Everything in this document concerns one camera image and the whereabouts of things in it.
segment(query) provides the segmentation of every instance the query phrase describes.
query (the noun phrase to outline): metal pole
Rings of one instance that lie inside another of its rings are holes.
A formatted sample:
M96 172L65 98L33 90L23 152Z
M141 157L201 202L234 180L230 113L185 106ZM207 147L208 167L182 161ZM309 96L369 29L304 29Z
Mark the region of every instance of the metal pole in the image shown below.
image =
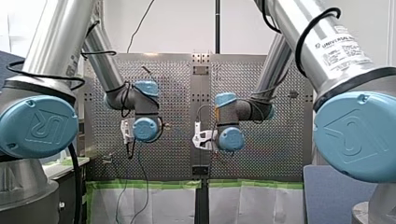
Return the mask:
M91 23L94 24L96 21L97 19L93 16ZM106 30L102 26L96 25L85 39L84 51L99 52L106 50L111 50ZM88 54L87 57L104 91L114 91L124 84L124 79L112 55L107 53Z
M73 77L96 2L47 1L22 70Z
M216 0L216 53L220 54L220 0Z
M276 34L274 42L265 59L262 73L252 98L269 100L276 91L276 86L282 81L290 65L291 49L285 37Z

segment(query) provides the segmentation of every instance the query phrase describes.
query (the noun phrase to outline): label sticker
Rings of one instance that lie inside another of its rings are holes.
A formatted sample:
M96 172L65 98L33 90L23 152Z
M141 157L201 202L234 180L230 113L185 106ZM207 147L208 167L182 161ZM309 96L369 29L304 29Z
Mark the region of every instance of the label sticker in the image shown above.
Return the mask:
M338 34L349 34L349 32L347 31L347 28L344 26L334 26L334 29L337 31Z
M324 38L315 45L315 49L315 54L331 71L342 71L353 64L372 63L349 34Z

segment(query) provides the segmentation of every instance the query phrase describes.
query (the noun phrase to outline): black cable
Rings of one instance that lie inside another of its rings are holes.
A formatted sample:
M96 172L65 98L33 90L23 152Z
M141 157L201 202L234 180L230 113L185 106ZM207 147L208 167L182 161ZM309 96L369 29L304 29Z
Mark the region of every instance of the black cable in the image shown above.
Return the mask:
M137 151L137 162L139 163L140 169L142 170L143 176L145 177L146 180L146 203L143 206L142 209L140 209L140 211L138 211L136 214L134 214L134 217L132 218L130 224L134 223L134 220L137 218L137 216L139 216L148 206L149 204L149 179L148 176L146 174L145 168L143 166L142 163L142 159L141 159L141 148L139 148L139 150Z
M309 32L324 18L334 16L333 12L336 13L335 17L340 19L341 17L341 9L338 7L330 7L316 16L311 22L308 23L306 28L304 29L303 33L301 34L300 38L297 41L297 46L295 50L295 62L298 70L300 73L306 77L305 70L301 64L301 51L303 49L303 44L305 42L306 37L309 35Z
M128 100L128 95L129 95L129 92L131 91L132 88L134 88L134 90L137 90L142 95L147 97L152 103L154 103L157 106L157 108L160 108L160 104L158 104L158 102L156 100L154 100L152 97L150 97L149 95L147 95L144 92L142 92L141 90L139 90L139 88L137 88L130 81L125 81L125 84L128 84L128 87L123 91L123 93L122 93L123 96L121 97L121 116L123 118L126 118L132 112L132 110L128 109L127 106L126 106L126 101Z
M24 61L17 61L14 63L9 63L7 65L7 70L14 72L14 73L18 73L21 74L23 76L26 77L35 77L35 78L50 78L50 79L56 79L56 80L67 80L67 81L78 81L80 82L77 86L70 88L70 90L74 91L80 87L82 87L85 84L85 80L81 77L56 77L56 76L50 76L50 75L38 75L38 74L32 74L32 73L28 73L28 72L23 72L22 70L18 70L15 69L13 67L17 66L17 65L21 65L24 64Z
M85 35L85 38L87 38L88 35L90 35L90 33L92 32L92 30L93 30L97 25L99 25L99 24L100 24L100 21L95 21L95 22L88 28L88 31L87 31L87 34ZM109 55L111 55L111 56L114 56L114 55L117 54L117 52L114 51L114 50L101 50L101 51L93 51L93 52L81 52L81 56L82 56L85 60L88 59L87 55L94 55L94 54L109 54Z
M133 141L133 143L132 143L132 150L131 150L131 153L130 153L130 151L129 151L129 143L125 144L125 146L126 146L126 153L128 154L128 160L130 160L130 161L134 158L134 146L135 146L135 144L136 144L136 139L134 138L134 141Z
M95 21L89 28L87 31L87 34L85 35L85 37L87 37L88 35L90 35L90 33L92 32L93 28L95 28L95 26L99 25L100 21Z
M128 160L130 160L130 161L134 158L134 146L135 146L135 143L136 143L136 140L134 139L134 142L132 144L131 154L129 153L129 144L125 144ZM120 221L119 221L120 198L121 198L122 194L125 192L126 186L127 186L127 183L128 183L127 171L128 171L128 169L125 169L125 184L124 184L124 187L122 189L122 192L119 195L119 198L117 199L117 207L116 207L116 222L117 222L117 224L120 224Z
M74 214L74 224L78 224L79 219L80 219L81 206L82 206L81 173L80 173L79 166L78 166L78 157L77 157L76 151L74 149L73 143L71 143L68 148L69 148L70 157L71 157L72 163L73 163L74 176L75 176L75 182L76 182L75 183L76 208L75 208L75 214Z
M271 24L271 22L268 21L267 15L265 14L265 1L262 1L262 18L264 19L265 24L267 24L267 26L271 30L281 34L280 30L275 27L276 24L275 24L274 20L272 19L272 17L271 17L271 20L273 21L274 25Z
M125 119L129 114L131 114L131 109L128 109L128 112L124 114L124 110L127 109L126 107L126 100L128 99L129 92L131 91L131 87L133 86L130 81L125 81L125 84L128 84L128 87L124 90L123 97L121 97L121 117Z
M139 22L139 25L137 26L136 30L135 30L134 33L132 34L132 36L131 36L131 41L129 42L128 49L126 50L127 53L129 53L129 49L131 48L132 42L134 41L134 36L135 36L135 35L137 34L137 32L139 31L140 26L142 25L143 20L144 20L144 19L146 18L146 16L148 15L149 9L151 8L151 6L152 6L153 3L154 3L154 0L151 0L151 2L150 2L149 5L148 5L148 9L146 9L145 14L143 15L142 19L141 19L140 22Z
M93 55L93 54L108 54L110 56L115 56L117 55L117 52L115 50L102 50L102 51L93 51L93 52L81 52L81 56L87 60L88 57L87 55Z

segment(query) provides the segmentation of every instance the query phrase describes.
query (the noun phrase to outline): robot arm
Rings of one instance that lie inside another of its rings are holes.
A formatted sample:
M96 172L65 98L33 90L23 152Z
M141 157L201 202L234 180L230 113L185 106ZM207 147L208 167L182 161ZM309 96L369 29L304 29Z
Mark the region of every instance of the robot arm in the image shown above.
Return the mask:
M135 139L151 142L159 136L157 83L125 84L113 58L90 54L110 48L105 31L98 26L86 36L96 3L47 2L21 75L7 79L0 95L0 155L45 158L73 141L78 117L70 87L71 80L78 79L74 75L83 45L106 92L106 104L112 109L135 110L131 130Z
M248 99L237 99L233 92L216 96L216 143L219 149L234 152L242 149L245 140L239 130L239 121L267 120L274 116L271 103L276 87L282 82L290 65L291 50L283 35L276 35L265 60L256 90Z
M92 17L92 28L83 49L84 52L89 52L85 54L106 93L105 104L115 110L134 109L135 116L130 126L132 130L128 132L137 141L155 141L162 129L158 117L158 84L152 80L139 80L134 84L123 80L114 58L108 53L102 53L109 52L111 47L105 29L95 25L97 22Z
M396 140L392 134L396 127L393 84L396 68L373 63L337 20L341 14L339 8L326 9L319 0L257 0L256 3L264 15L274 19L281 34L269 52L258 85L270 91L264 96L253 94L246 100L252 105L258 99L265 99L266 106L254 106L265 117L255 116L251 107L253 112L248 119L271 118L268 101L273 86L268 84L276 83L274 80L285 73L293 52L298 69L318 94L314 104L317 112L314 139L326 161L359 180L395 181ZM238 121L247 120L242 111L249 106L238 101L233 93L219 94L216 105L217 147L229 151L241 149L243 135Z

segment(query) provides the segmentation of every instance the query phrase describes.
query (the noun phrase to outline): metal bracket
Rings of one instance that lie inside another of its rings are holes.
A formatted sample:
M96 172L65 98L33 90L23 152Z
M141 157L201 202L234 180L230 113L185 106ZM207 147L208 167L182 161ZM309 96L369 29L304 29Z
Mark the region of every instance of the metal bracket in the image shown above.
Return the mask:
M195 133L194 137L192 138L192 142L194 143L195 147L203 149L203 150L215 150L217 151L218 148L216 144L212 144L212 135L213 138L216 139L218 135L217 130L205 130L201 131L201 121L195 122Z
M209 166L198 165L192 166L193 175L209 175Z

